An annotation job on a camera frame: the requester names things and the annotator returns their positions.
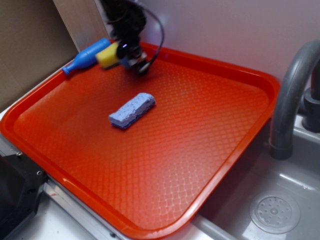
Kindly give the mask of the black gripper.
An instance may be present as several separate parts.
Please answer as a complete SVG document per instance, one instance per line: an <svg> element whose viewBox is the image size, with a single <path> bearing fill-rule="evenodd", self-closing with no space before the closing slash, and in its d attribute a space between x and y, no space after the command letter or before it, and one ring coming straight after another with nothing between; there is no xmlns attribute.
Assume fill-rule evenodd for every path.
<svg viewBox="0 0 320 240"><path fill-rule="evenodd" d="M134 71L139 76L144 76L150 69L150 62L146 53L142 53L140 46L140 33L144 29L144 24L138 23L113 23L112 38L117 41L116 56L122 60L124 58L137 59L133 65Z"/></svg>

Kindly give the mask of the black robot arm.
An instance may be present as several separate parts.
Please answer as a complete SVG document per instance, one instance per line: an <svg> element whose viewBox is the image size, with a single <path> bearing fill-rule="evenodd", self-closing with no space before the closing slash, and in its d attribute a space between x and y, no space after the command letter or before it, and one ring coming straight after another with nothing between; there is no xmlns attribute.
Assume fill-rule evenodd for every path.
<svg viewBox="0 0 320 240"><path fill-rule="evenodd" d="M130 0L101 0L107 24L112 26L111 38L118 44L116 56L143 76L150 68L147 55L140 44L140 33L147 18L143 8Z"/></svg>

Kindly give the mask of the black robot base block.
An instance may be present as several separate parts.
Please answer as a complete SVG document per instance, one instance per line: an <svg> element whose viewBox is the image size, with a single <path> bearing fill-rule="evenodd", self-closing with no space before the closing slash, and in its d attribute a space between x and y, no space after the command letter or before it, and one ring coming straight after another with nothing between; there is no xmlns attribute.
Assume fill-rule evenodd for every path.
<svg viewBox="0 0 320 240"><path fill-rule="evenodd" d="M9 239L38 212L47 174L26 154L0 157L0 238Z"/></svg>

